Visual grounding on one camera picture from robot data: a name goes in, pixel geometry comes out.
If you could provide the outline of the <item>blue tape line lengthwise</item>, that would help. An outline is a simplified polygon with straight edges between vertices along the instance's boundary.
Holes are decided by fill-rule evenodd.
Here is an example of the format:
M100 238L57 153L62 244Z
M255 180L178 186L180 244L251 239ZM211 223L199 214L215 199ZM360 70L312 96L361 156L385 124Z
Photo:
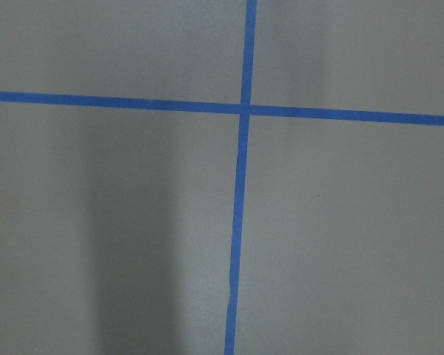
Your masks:
M256 0L248 0L246 2L243 67L240 88L241 97L238 119L238 150L235 170L232 235L229 259L229 299L226 308L226 327L223 350L225 355L235 353L257 7L258 2Z

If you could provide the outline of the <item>blue tape line crosswise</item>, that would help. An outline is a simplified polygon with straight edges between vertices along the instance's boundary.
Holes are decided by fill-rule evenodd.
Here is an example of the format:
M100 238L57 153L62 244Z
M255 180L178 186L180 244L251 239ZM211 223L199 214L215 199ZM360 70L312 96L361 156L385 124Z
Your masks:
M0 102L444 126L444 115L0 91Z

